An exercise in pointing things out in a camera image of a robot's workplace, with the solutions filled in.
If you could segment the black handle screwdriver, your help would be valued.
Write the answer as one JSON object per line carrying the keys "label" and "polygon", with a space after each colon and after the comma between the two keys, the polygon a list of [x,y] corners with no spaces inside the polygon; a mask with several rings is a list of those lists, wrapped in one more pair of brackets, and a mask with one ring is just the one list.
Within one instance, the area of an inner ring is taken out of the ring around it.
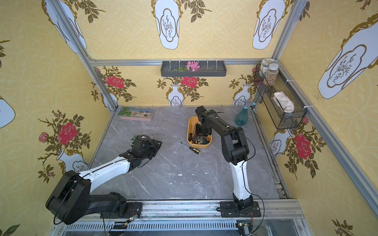
{"label": "black handle screwdriver", "polygon": [[195,124],[192,124],[189,129],[189,136],[188,136],[188,141],[190,143],[194,142],[194,136],[195,136]]}

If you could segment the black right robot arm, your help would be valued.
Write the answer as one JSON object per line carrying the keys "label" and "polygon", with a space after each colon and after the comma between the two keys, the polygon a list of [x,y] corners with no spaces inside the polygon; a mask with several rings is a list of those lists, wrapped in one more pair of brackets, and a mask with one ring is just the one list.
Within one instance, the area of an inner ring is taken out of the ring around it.
{"label": "black right robot arm", "polygon": [[233,199],[238,210],[253,206],[253,194],[250,191],[247,176],[249,146],[247,137],[241,127],[229,125],[214,110],[200,106],[195,110],[200,127],[206,132],[215,131],[220,136],[221,151],[224,159],[230,164],[233,178]]}

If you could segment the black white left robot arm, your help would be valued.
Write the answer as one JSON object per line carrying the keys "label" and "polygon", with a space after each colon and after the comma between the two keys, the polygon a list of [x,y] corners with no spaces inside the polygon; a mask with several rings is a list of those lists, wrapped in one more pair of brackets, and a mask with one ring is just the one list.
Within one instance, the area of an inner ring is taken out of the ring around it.
{"label": "black white left robot arm", "polygon": [[161,141],[138,135],[131,149],[115,159],[86,171],[66,172],[48,198],[46,208],[67,225],[95,213],[102,214],[104,218],[139,217],[141,202],[128,203],[117,192],[102,195],[92,192],[115,177],[140,168],[143,161],[148,162],[157,155],[161,146]]}

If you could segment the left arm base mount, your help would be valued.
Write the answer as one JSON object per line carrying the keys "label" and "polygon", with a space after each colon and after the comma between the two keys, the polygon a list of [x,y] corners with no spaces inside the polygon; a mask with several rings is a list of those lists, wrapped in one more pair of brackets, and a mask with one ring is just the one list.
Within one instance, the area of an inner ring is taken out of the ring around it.
{"label": "left arm base mount", "polygon": [[102,212],[100,214],[101,219],[127,219],[132,216],[141,216],[143,203],[142,202],[128,202],[122,204],[114,212]]}

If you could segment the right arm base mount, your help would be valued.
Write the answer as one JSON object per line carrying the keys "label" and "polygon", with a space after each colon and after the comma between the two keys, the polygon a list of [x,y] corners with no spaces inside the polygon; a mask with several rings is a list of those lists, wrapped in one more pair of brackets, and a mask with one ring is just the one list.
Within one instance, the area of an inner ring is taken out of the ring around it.
{"label": "right arm base mount", "polygon": [[237,205],[234,201],[220,202],[220,205],[216,208],[217,212],[220,212],[223,218],[233,217],[262,217],[262,213],[258,202],[253,203],[247,207]]}

